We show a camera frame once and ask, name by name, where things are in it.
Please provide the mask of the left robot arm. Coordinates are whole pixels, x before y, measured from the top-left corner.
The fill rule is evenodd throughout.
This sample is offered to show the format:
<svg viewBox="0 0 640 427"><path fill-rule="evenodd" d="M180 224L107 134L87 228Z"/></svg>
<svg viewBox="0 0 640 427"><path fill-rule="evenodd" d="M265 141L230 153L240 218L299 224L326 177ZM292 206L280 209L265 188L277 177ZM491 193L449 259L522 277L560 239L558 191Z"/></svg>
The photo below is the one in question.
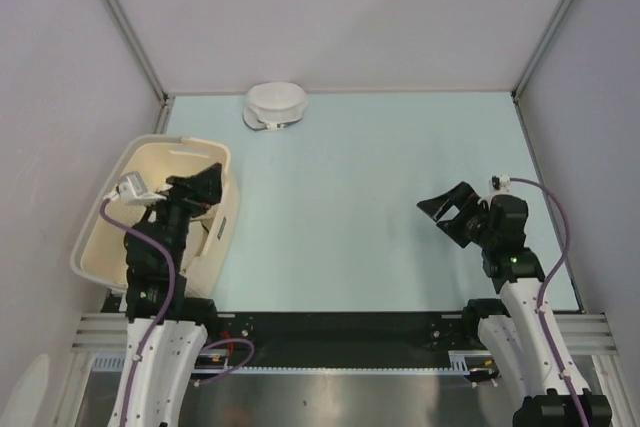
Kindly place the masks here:
<svg viewBox="0 0 640 427"><path fill-rule="evenodd" d="M104 201L142 202L143 215L131 226L100 208L102 219L124 233L127 278L126 359L113 426L176 425L195 361L220 337L214 302L188 295L182 266L191 227L222 196L222 166L214 163L169 176L155 192L137 173L123 176Z"/></svg>

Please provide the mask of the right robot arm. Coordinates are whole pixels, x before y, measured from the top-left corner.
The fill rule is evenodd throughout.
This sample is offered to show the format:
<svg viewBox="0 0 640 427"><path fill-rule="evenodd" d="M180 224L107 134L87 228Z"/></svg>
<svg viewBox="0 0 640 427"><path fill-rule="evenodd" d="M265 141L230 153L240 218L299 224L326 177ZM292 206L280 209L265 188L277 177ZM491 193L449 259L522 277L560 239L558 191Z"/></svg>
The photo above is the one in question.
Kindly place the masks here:
<svg viewBox="0 0 640 427"><path fill-rule="evenodd" d="M547 298L551 277L526 245L529 206L510 193L512 181L492 177L485 197L461 182L417 204L458 246L480 248L497 294L467 303L462 338L495 361L514 404L513 425L608 426L608 399L592 392L560 332Z"/></svg>

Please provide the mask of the white mesh laundry bag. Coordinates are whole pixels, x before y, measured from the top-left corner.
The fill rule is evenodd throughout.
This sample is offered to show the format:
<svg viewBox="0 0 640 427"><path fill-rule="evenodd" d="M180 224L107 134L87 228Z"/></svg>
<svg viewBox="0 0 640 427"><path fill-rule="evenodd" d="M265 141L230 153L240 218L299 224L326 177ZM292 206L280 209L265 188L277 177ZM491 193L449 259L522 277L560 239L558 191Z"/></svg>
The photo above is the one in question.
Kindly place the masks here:
<svg viewBox="0 0 640 427"><path fill-rule="evenodd" d="M263 83L245 95L243 121L253 131L280 130L300 122L308 105L307 93L297 84Z"/></svg>

